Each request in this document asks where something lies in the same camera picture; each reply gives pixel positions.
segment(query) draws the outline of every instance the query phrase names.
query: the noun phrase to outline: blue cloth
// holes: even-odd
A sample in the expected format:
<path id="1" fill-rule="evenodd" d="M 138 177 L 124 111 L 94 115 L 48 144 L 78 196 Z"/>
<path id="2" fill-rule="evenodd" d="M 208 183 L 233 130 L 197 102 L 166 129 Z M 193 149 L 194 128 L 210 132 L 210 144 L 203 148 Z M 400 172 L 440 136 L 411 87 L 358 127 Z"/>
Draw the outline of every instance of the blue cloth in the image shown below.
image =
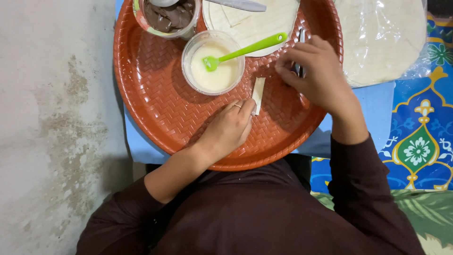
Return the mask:
<path id="1" fill-rule="evenodd" d="M 122 3 L 123 0 L 116 0 L 117 17 Z M 354 89 L 354 93 L 362 106 L 368 130 L 378 151 L 384 147 L 390 135 L 394 88 L 395 82 L 388 82 Z M 140 130 L 126 108 L 125 122 L 127 142 L 135 162 L 163 164 L 170 157 Z M 292 153 L 330 158 L 331 130 L 332 116 L 328 114 L 307 141 Z"/>

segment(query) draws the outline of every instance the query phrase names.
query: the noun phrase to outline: brown shirt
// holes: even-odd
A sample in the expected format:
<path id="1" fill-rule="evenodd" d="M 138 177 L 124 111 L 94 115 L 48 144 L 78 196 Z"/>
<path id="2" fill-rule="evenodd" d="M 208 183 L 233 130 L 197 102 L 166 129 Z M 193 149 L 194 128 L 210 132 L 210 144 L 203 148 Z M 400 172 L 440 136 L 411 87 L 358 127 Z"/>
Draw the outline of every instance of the brown shirt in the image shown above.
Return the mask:
<path id="1" fill-rule="evenodd" d="M 254 170 L 209 173 L 178 207 L 150 254 L 407 254 L 424 252 L 390 195 L 373 140 L 332 139 L 335 211 L 312 197 L 284 160 Z M 77 254 L 146 254 L 147 229 L 163 207 L 143 179 L 90 218 Z"/>

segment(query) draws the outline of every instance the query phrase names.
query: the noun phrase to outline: knife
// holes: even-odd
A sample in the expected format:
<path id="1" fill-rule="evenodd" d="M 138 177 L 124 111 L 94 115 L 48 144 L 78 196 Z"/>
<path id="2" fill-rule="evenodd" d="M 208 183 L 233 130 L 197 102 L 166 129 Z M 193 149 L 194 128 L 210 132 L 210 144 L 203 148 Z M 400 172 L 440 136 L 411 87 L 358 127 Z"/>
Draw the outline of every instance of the knife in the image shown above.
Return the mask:
<path id="1" fill-rule="evenodd" d="M 207 0 L 207 1 L 240 10 L 247 10 L 253 12 L 266 11 L 267 8 L 266 5 L 262 5 L 260 3 L 249 0 Z"/>

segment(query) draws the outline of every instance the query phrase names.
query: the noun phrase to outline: woven pattern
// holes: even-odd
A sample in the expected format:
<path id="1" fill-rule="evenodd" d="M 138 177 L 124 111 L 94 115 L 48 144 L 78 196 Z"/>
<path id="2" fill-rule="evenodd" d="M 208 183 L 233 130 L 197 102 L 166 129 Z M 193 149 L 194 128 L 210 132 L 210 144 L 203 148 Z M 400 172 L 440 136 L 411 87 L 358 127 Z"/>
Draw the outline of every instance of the woven pattern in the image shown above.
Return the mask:
<path id="1" fill-rule="evenodd" d="M 278 56 L 297 41 L 299 30 L 318 34 L 331 42 L 342 61 L 342 35 L 331 0 L 301 3 L 291 40 L 265 57 L 246 58 L 241 82 L 221 96 L 193 90 L 181 70 L 183 40 L 165 40 L 144 32 L 137 24 L 132 0 L 125 0 L 114 39 L 116 79 L 123 100 L 141 130 L 169 154 L 199 139 L 222 107 L 234 99 L 251 97 L 256 77 L 266 77 L 260 115 L 246 143 L 210 167 L 238 171 L 260 167 L 287 155 L 315 130 L 325 112 L 287 87 L 274 69 Z M 198 31 L 206 30 L 202 15 Z"/>

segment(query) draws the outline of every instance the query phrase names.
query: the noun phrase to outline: person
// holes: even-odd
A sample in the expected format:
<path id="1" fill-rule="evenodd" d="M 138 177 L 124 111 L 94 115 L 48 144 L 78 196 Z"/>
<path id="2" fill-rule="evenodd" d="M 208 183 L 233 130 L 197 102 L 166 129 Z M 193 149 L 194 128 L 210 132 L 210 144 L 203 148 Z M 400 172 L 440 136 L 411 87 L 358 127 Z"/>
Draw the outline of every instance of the person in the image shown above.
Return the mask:
<path id="1" fill-rule="evenodd" d="M 306 68 L 306 78 L 291 74 L 292 61 Z M 82 232 L 77 254 L 424 254 L 390 194 L 389 170 L 332 46 L 313 36 L 282 54 L 275 68 L 332 115 L 334 211 L 310 195 L 284 158 L 248 171 L 206 171 L 249 135 L 256 105 L 235 100 L 193 146 L 104 203 Z M 168 215 L 169 222 L 162 220 Z M 164 231 L 150 249 L 161 222 Z"/>

